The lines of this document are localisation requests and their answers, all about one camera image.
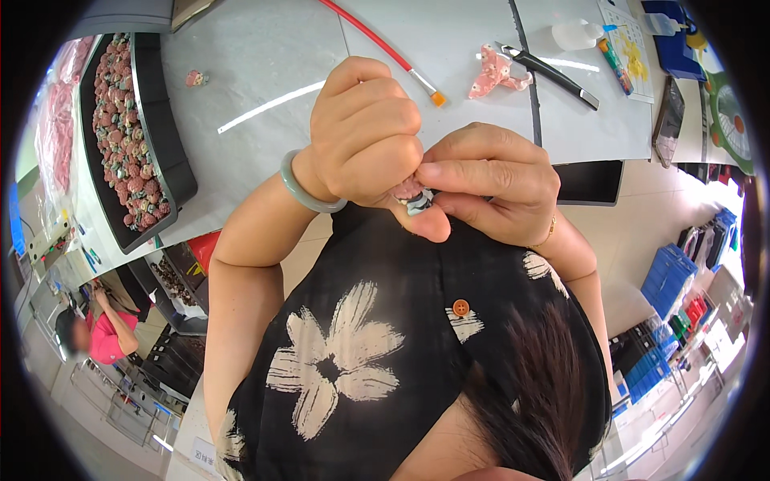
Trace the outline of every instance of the dark hair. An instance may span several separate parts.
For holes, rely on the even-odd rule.
[[[475,364],[464,393],[483,441],[499,466],[540,479],[569,481],[583,424],[584,391],[570,329],[553,305],[542,319],[525,321],[513,309],[507,333],[515,356],[503,359],[517,398],[511,405],[500,383]]]
[[[56,316],[56,335],[59,337],[59,344],[61,344],[68,357],[74,356],[75,353],[78,352],[72,334],[72,327],[75,325],[77,318],[78,316],[75,314],[75,310],[71,307],[61,311],[59,315]]]

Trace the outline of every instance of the white plastic bottle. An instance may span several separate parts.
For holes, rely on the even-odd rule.
[[[665,13],[645,13],[639,18],[641,30],[648,35],[673,37],[681,30],[679,22]]]
[[[571,22],[554,25],[551,34],[556,44],[563,50],[582,50],[596,46],[596,39],[604,35],[604,28],[595,23],[588,23],[582,18]]]

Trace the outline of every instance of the green fan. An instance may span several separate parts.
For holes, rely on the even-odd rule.
[[[728,85],[724,72],[706,72],[706,78],[705,88],[713,121],[709,128],[711,140],[714,145],[726,150],[746,175],[754,175],[752,151],[748,146],[748,135],[735,91]]]

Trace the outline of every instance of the red paintbrush handle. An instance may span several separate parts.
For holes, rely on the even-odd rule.
[[[331,0],[318,0],[318,1],[326,5],[327,7],[331,8],[332,10],[334,10],[340,17],[352,23],[354,27],[358,28],[367,37],[371,38],[374,41],[374,43],[378,44],[380,48],[382,48],[388,55],[393,57],[393,60],[395,60],[398,63],[398,65],[401,65],[401,67],[403,67],[404,70],[408,72],[412,69],[412,66],[409,65],[409,63],[406,60],[404,60],[401,55],[398,55],[396,51],[390,47],[390,45],[385,43],[385,41],[381,39],[379,36],[377,36],[376,33],[369,30],[369,28],[366,25],[359,22],[350,13],[346,12],[342,7],[338,6],[336,3],[332,2]]]

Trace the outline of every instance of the finger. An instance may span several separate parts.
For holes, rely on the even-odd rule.
[[[426,187],[440,191],[531,203],[541,200],[544,189],[550,188],[550,179],[546,181],[542,175],[544,170],[539,165],[500,160],[444,160],[420,165],[415,175]]]
[[[337,196],[374,197],[403,182],[420,164],[423,145],[413,135],[394,135],[370,145],[345,162],[326,180]]]
[[[340,145],[344,158],[394,135],[415,135],[420,123],[420,110],[410,99],[385,99],[369,105],[340,123],[340,132],[346,133]]]
[[[425,152],[424,162],[496,159],[524,164],[549,163],[548,154],[521,135],[492,124],[474,122],[455,130]]]
[[[390,68],[379,60],[366,57],[348,57],[329,74],[318,98],[334,97],[361,82],[390,76]]]
[[[334,102],[330,102],[328,105],[330,109],[333,109],[333,111],[329,112],[329,117],[336,120],[344,120],[379,101],[408,98],[409,96],[395,78],[375,78],[362,82],[339,94],[334,99]]]
[[[437,205],[432,205],[417,215],[409,215],[407,207],[389,195],[386,207],[406,230],[415,235],[431,242],[444,242],[449,238],[451,231],[449,219]]]
[[[434,197],[434,205],[471,227],[486,232],[492,238],[501,225],[509,222],[494,205],[478,195],[441,192]]]

